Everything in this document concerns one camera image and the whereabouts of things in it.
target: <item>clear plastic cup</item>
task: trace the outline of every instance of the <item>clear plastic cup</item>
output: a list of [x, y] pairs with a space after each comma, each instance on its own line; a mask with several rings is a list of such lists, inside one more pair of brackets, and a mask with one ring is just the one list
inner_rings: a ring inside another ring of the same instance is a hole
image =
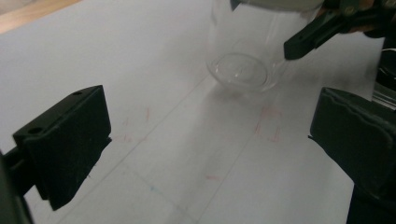
[[213, 2], [206, 65], [215, 79], [235, 90], [273, 87], [289, 63], [284, 42], [315, 18], [320, 5], [299, 8], [260, 1], [259, 6], [240, 4], [234, 10], [233, 0]]

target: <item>wooden floor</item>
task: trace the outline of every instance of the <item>wooden floor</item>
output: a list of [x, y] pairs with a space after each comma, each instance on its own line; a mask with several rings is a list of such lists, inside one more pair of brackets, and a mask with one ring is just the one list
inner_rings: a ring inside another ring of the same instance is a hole
[[0, 34], [81, 0], [0, 0]]

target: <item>white table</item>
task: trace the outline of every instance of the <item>white table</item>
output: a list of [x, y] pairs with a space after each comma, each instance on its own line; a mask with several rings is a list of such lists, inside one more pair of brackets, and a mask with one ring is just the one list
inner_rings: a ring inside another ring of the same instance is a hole
[[381, 40], [339, 35], [260, 96], [206, 71], [211, 1], [84, 0], [0, 35], [0, 148], [67, 94], [102, 84], [114, 139], [36, 223], [345, 223], [352, 181], [309, 140], [322, 86], [370, 98]]

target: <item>white lid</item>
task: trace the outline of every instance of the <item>white lid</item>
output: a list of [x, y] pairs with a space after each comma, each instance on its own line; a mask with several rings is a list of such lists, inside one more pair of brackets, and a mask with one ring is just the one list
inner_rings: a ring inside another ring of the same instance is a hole
[[320, 6], [324, 0], [239, 0], [242, 3], [286, 10], [310, 10]]

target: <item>screw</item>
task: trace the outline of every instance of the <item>screw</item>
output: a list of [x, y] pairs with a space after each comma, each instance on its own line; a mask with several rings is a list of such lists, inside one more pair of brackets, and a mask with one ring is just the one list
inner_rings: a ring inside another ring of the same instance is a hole
[[353, 13], [355, 13], [355, 8], [354, 8], [354, 7], [346, 7], [346, 8], [344, 9], [344, 14], [345, 14], [346, 16], [350, 16], [350, 15], [352, 15]]
[[396, 0], [385, 1], [385, 7], [394, 8], [396, 7]]

